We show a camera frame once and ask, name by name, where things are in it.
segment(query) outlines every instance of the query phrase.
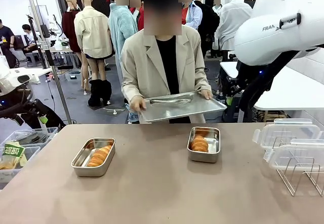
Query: hand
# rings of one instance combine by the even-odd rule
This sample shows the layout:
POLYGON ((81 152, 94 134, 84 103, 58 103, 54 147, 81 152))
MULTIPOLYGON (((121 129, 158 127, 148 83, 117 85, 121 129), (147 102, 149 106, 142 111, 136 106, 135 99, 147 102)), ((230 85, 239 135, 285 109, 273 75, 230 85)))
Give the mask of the hand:
POLYGON ((131 109, 136 112, 141 112, 146 109, 146 105, 142 96, 134 96, 131 100, 131 109))
POLYGON ((200 91, 201 95, 204 96, 205 99, 209 100, 213 98, 213 94, 211 91, 207 90, 207 89, 202 89, 200 91))

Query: stool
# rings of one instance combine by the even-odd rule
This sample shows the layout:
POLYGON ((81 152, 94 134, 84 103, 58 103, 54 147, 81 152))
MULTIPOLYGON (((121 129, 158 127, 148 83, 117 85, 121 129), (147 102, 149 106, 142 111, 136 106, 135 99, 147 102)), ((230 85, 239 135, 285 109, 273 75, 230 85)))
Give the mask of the stool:
POLYGON ((32 66, 34 67, 37 66, 36 61, 39 61, 38 53, 30 52, 30 53, 26 53, 25 56, 27 59, 30 58, 31 60, 31 62, 27 61, 27 67, 28 67, 28 63, 31 63, 32 66))

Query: maroon sweater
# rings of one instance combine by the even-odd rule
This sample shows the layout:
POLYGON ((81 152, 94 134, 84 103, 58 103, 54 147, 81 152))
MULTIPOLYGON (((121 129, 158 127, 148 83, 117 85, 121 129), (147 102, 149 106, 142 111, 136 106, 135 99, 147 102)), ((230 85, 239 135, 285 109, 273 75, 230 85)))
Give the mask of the maroon sweater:
POLYGON ((62 29, 65 36, 70 41, 70 48, 73 52, 81 52, 80 47, 77 45, 74 19, 78 11, 72 10, 71 12, 65 12, 62 17, 62 29))

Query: metal pan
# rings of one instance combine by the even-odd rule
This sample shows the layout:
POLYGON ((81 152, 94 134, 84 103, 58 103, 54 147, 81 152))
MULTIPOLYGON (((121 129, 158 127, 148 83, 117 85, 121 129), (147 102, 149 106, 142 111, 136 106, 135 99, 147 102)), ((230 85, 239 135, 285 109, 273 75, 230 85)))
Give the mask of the metal pan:
POLYGON ((188 140, 189 159, 196 162, 217 162, 221 151, 220 131, 210 127, 194 127, 190 131, 188 140), (196 136, 203 136, 208 143, 208 152, 196 152, 191 149, 191 143, 196 136))
POLYGON ((141 115, 146 122, 151 123, 226 109, 224 104, 215 99, 206 100, 198 92, 149 98, 144 101, 146 110, 141 115))
POLYGON ((74 168, 76 175, 80 177, 100 177, 106 173, 115 151, 115 139, 113 138, 89 139, 72 160, 71 166, 74 168), (97 167, 87 167, 95 151, 109 145, 111 145, 111 150, 103 164, 97 167))

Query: person's right hand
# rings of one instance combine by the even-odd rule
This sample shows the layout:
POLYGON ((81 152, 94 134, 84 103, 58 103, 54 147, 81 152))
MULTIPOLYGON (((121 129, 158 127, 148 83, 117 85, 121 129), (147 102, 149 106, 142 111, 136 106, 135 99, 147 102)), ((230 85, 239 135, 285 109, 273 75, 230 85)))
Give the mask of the person's right hand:
POLYGON ((141 112, 146 109, 145 101, 141 96, 134 96, 131 101, 131 109, 136 112, 141 112))

